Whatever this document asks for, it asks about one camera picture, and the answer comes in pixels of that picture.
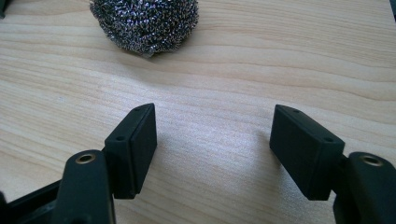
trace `black plastic part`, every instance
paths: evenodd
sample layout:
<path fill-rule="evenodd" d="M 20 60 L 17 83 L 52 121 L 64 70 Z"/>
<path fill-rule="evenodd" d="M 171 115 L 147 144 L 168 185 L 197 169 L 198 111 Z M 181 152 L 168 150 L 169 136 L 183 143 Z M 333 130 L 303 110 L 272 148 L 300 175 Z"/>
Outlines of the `black plastic part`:
<path fill-rule="evenodd" d="M 309 200 L 328 200 L 331 170 L 342 158 L 344 145 L 305 113 L 276 105 L 270 148 Z"/>
<path fill-rule="evenodd" d="M 114 198 L 140 193 L 157 146 L 154 104 L 133 109 L 105 141 Z"/>
<path fill-rule="evenodd" d="M 59 184 L 54 182 L 7 204 L 0 211 L 1 223 L 50 223 Z"/>
<path fill-rule="evenodd" d="M 50 223 L 115 223 L 113 198 L 102 151 L 86 150 L 67 161 Z"/>
<path fill-rule="evenodd" d="M 373 154 L 354 152 L 346 179 L 363 223 L 396 223 L 396 170 Z"/>
<path fill-rule="evenodd" d="M 6 15 L 4 11 L 6 11 L 7 6 L 11 3 L 12 0 L 0 0 L 0 19 L 3 19 Z"/>

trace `light wood tabletop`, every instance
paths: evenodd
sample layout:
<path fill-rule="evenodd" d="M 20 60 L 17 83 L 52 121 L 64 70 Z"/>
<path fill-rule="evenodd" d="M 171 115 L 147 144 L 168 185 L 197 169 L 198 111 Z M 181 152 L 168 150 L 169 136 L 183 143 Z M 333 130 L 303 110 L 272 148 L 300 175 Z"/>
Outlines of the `light wood tabletop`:
<path fill-rule="evenodd" d="M 106 38 L 88 0 L 12 1 L 0 21 L 0 190 L 13 201 L 154 103 L 158 147 L 118 223 L 334 223 L 269 148 L 298 108 L 396 165 L 396 24 L 388 0 L 199 1 L 180 49 L 143 58 Z"/>

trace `steel wool ball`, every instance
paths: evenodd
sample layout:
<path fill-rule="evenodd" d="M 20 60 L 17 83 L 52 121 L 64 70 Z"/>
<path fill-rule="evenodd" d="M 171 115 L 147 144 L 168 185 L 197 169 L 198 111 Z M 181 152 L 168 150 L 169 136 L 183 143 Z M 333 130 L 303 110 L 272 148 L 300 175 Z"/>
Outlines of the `steel wool ball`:
<path fill-rule="evenodd" d="M 111 41 L 146 57 L 178 49 L 198 23 L 196 0 L 91 0 L 90 8 Z"/>

